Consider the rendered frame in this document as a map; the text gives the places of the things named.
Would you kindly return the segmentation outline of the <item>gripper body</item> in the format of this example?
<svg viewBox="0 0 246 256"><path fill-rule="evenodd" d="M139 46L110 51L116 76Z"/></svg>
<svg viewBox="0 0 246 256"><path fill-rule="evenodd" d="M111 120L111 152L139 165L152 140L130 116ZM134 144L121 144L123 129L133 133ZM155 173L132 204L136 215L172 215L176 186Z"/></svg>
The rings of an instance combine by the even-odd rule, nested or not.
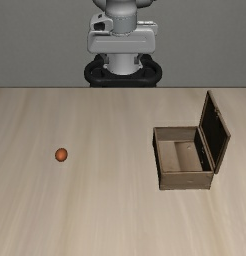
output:
<svg viewBox="0 0 246 256"><path fill-rule="evenodd" d="M144 54L153 53L158 25L153 21L138 21L131 32L115 33L113 20L104 12L90 20L87 49L90 53Z"/></svg>

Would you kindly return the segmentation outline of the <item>brown wooden box lid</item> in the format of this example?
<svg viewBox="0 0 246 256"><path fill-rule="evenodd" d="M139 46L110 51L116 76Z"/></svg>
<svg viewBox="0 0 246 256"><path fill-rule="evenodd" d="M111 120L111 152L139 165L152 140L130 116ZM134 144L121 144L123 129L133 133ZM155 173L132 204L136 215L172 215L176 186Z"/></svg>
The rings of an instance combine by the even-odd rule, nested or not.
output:
<svg viewBox="0 0 246 256"><path fill-rule="evenodd" d="M215 174L220 170L231 134L211 90L206 93L199 123L204 145Z"/></svg>

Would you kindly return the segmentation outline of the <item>brown egg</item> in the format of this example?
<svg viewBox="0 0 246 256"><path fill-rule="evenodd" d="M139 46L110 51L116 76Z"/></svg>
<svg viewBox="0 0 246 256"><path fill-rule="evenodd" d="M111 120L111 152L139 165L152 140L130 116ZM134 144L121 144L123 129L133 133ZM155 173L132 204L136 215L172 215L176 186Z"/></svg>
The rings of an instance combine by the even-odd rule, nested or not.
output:
<svg viewBox="0 0 246 256"><path fill-rule="evenodd" d="M65 148L59 148L56 152L55 152L55 159L58 162L64 162L68 157L68 152Z"/></svg>

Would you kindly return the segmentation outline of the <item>brown wooden box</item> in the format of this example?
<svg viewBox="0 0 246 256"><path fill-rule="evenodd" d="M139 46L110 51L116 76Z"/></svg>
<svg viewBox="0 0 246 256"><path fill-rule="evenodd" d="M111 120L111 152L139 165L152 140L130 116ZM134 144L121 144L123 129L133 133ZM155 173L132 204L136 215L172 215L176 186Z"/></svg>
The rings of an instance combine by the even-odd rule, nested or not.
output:
<svg viewBox="0 0 246 256"><path fill-rule="evenodd" d="M160 190L211 187L214 166L198 127L155 127L153 148Z"/></svg>

